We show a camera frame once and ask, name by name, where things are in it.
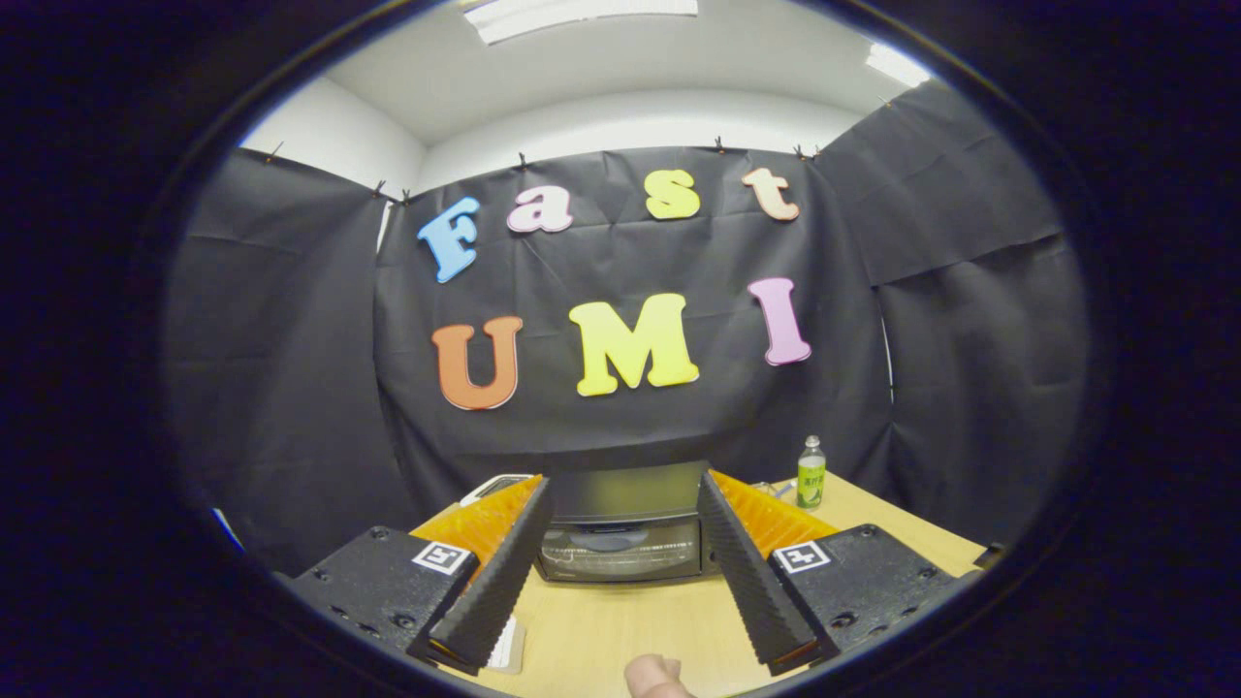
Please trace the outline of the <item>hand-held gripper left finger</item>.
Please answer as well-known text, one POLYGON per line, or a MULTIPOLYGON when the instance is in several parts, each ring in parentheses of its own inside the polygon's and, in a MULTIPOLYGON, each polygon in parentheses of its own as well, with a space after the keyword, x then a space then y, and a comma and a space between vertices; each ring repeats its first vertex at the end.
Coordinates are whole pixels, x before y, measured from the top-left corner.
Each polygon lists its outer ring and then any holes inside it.
POLYGON ((282 584, 369 645, 477 674, 522 595, 553 515, 540 474, 431 520, 370 527, 282 584))

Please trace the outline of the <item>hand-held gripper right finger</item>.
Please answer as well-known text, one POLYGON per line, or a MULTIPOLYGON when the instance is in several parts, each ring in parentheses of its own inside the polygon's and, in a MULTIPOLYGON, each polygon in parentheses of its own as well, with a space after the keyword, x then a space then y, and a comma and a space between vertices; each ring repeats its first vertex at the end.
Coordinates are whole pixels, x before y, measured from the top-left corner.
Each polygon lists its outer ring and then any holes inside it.
POLYGON ((772 676, 872 645, 970 587, 874 523, 838 530, 717 471, 697 487, 706 539, 772 676))

